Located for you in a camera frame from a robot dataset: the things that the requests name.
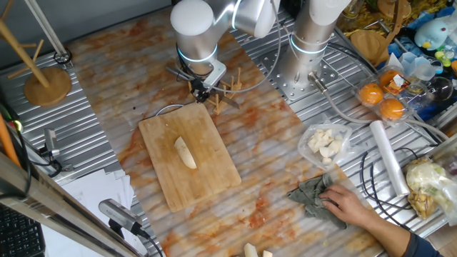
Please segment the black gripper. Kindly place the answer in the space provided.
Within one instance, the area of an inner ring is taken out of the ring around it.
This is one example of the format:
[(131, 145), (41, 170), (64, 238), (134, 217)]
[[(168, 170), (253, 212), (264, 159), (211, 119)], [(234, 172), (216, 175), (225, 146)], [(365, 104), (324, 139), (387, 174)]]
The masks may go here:
[(199, 104), (204, 103), (211, 96), (209, 89), (204, 86), (201, 79), (191, 81), (191, 94)]

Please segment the person's right hand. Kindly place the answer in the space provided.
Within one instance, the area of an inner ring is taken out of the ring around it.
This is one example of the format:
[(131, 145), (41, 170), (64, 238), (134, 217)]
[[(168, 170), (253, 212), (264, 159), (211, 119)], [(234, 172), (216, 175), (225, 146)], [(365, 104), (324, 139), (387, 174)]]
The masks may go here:
[(318, 196), (323, 205), (342, 221), (366, 228), (377, 214), (367, 209), (357, 195), (345, 186), (333, 184)]

